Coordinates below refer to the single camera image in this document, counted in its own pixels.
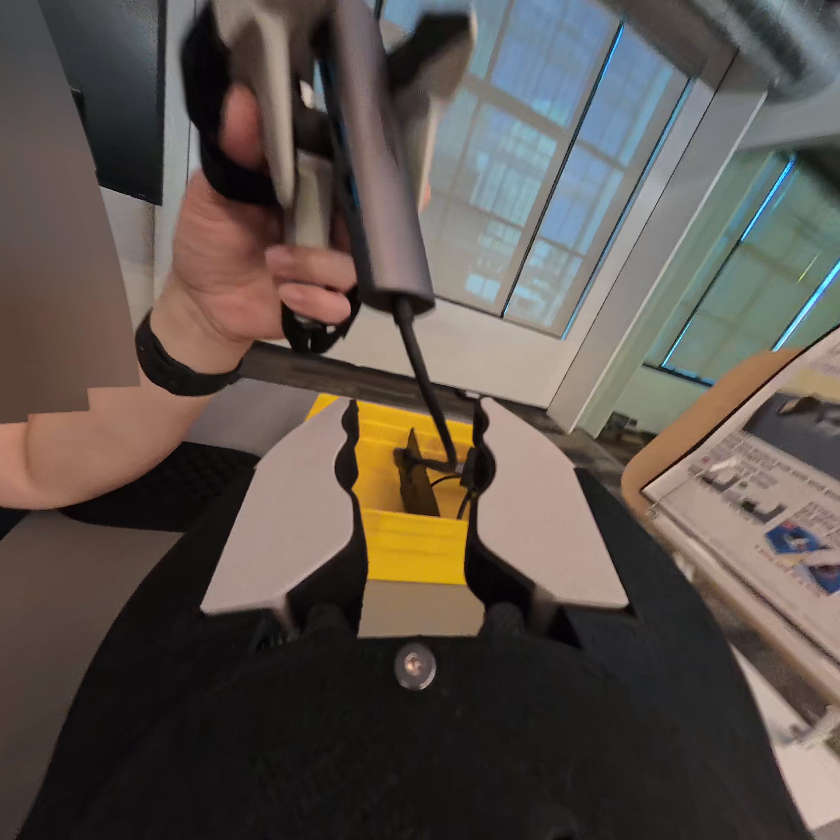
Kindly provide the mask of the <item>silver ventilation duct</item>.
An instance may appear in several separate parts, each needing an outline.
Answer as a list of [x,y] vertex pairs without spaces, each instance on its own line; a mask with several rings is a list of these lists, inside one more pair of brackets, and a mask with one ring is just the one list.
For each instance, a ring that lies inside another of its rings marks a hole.
[[766,76],[773,100],[804,100],[838,82],[838,2],[691,4],[709,26]]

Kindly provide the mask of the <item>black quilted cushion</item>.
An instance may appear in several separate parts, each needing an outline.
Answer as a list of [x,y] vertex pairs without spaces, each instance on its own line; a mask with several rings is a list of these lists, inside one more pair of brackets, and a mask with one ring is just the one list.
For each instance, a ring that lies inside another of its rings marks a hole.
[[185,532],[258,462],[238,449],[184,442],[142,477],[59,511],[92,526]]

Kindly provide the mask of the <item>black monitor screen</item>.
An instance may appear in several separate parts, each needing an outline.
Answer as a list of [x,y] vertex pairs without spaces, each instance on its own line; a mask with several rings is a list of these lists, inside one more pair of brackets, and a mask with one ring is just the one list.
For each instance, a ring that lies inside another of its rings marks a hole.
[[40,1],[100,186],[161,205],[166,2]]

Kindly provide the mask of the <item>person's left forearm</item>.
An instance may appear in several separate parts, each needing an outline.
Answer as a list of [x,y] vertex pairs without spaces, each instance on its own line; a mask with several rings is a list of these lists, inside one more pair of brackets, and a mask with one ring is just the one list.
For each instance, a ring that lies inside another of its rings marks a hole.
[[30,414],[1,426],[1,505],[54,510],[122,487],[160,464],[210,401],[139,383],[88,390],[85,412]]

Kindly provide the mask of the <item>yellow plastic bin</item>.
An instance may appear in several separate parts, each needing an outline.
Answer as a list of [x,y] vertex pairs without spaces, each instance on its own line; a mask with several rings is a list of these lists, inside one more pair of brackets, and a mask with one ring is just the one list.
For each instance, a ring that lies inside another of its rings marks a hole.
[[364,526],[370,581],[464,585],[470,504],[458,479],[433,488],[436,517],[408,513],[400,492],[395,451],[415,433],[421,455],[444,460],[429,415],[358,401],[360,436],[353,485]]

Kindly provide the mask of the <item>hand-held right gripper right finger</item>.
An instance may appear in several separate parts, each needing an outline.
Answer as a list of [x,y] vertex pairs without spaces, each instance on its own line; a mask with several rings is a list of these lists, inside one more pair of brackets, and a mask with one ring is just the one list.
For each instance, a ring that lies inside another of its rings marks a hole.
[[487,396],[473,448],[464,570],[486,613],[508,605],[550,635],[570,608],[625,612],[630,598],[570,458]]

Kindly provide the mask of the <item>black wristband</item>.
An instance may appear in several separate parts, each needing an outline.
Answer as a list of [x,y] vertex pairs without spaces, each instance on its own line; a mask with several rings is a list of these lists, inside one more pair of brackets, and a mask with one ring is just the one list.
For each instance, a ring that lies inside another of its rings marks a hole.
[[209,397],[236,383],[250,342],[225,338],[189,311],[147,312],[134,334],[145,378],[178,397]]

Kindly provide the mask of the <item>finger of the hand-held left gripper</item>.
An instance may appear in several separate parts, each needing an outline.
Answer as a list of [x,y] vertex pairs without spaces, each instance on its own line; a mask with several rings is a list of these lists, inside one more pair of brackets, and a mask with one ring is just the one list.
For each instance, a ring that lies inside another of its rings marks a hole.
[[428,178],[442,111],[454,100],[476,48],[472,7],[421,14],[386,54],[386,70],[411,178]]

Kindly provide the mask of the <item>grey metal USB hub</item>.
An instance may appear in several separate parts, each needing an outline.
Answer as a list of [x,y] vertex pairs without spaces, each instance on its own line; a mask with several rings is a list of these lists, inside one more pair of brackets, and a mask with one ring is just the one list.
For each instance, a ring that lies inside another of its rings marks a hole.
[[331,2],[314,45],[360,301],[412,326],[434,309],[434,291],[372,11]]

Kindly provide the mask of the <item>person's left hand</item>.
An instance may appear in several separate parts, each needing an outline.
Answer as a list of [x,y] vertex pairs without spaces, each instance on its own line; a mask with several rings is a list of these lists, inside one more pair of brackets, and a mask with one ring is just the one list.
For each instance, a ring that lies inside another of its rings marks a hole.
[[196,168],[175,226],[170,273],[152,308],[152,332],[175,361],[222,374],[253,342],[283,340],[282,306],[340,325],[356,286],[346,228],[334,206],[329,247],[285,245],[278,208],[227,199]]

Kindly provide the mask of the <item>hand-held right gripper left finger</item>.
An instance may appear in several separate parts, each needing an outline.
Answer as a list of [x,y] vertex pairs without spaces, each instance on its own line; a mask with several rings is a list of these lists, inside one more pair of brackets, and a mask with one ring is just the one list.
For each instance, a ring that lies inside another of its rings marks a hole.
[[357,634],[369,563],[361,507],[358,403],[339,398],[260,460],[206,589],[215,616],[274,615],[299,634],[313,607],[338,608]]

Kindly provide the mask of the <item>instruction poster board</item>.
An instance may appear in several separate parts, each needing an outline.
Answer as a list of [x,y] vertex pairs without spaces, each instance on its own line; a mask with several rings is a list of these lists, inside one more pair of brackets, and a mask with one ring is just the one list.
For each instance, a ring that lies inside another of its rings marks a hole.
[[838,327],[725,374],[625,467],[625,503],[839,700]]

